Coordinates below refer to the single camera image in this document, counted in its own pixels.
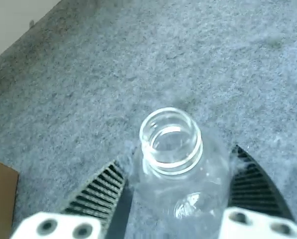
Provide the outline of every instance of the bottle rim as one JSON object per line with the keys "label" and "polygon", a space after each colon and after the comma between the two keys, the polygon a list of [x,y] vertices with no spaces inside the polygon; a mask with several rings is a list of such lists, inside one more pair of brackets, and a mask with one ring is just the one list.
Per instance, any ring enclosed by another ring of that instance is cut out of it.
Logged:
{"label": "bottle rim", "polygon": [[150,166],[153,167],[159,173],[169,174],[169,175],[184,173],[184,172],[187,172],[188,170],[190,170],[193,166],[195,166],[199,159],[197,159],[197,162],[193,162],[187,168],[180,170],[180,172],[166,172],[163,169],[175,169],[177,167],[183,166],[183,165],[187,164],[189,161],[191,161],[194,157],[196,157],[197,154],[199,154],[198,157],[200,157],[200,155],[203,152],[203,141],[202,141],[202,137],[201,137],[200,128],[198,127],[196,122],[186,112],[184,112],[180,109],[177,109],[177,108],[167,107],[167,108],[158,109],[158,110],[152,112],[151,114],[149,114],[145,118],[145,120],[142,122],[142,125],[140,127],[139,136],[140,136],[140,141],[142,143],[142,150],[145,149],[145,152],[148,152],[148,153],[161,152],[160,150],[153,148],[153,146],[150,144],[150,142],[148,142],[145,139],[144,129],[145,129],[145,127],[148,126],[148,122],[152,118],[154,118],[156,115],[158,115],[160,113],[166,113],[166,112],[178,113],[179,115],[181,115],[182,117],[185,118],[185,121],[188,122],[196,132],[196,136],[197,136],[196,144],[195,144],[193,150],[183,160],[178,161],[178,162],[173,162],[173,163],[159,162],[159,161],[155,160],[154,157],[150,157],[150,156],[147,156],[146,160],[148,161]]}

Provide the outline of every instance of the bottle opening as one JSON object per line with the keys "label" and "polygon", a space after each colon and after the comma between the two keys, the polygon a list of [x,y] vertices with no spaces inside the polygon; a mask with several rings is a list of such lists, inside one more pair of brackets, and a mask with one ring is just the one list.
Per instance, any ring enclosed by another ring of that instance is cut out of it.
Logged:
{"label": "bottle opening", "polygon": [[141,125],[140,140],[144,160],[162,174],[186,172],[202,154],[199,127],[187,113],[176,108],[151,113]]}

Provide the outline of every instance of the gray carpet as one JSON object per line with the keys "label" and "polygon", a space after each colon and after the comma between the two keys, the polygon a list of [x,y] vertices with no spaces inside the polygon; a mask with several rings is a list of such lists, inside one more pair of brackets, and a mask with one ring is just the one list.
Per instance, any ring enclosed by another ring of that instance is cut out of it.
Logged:
{"label": "gray carpet", "polygon": [[[15,225],[57,210],[166,106],[238,142],[297,219],[297,0],[64,0],[0,57]],[[127,238],[144,225],[160,227],[135,204]]]}

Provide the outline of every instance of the floor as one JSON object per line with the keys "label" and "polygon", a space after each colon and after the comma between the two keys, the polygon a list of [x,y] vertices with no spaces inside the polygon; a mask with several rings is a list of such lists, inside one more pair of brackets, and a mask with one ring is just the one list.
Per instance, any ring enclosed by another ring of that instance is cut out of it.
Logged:
{"label": "floor", "polygon": [[[297,0],[63,0],[0,57],[15,226],[56,211],[166,106],[246,149],[297,220]],[[160,227],[132,214],[127,238]]]}

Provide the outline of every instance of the cardboard box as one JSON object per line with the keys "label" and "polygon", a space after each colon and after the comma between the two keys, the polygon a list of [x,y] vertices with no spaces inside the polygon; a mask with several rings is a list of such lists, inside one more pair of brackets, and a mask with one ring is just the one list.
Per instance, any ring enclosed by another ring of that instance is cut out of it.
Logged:
{"label": "cardboard box", "polygon": [[0,239],[11,234],[18,172],[0,163]]}

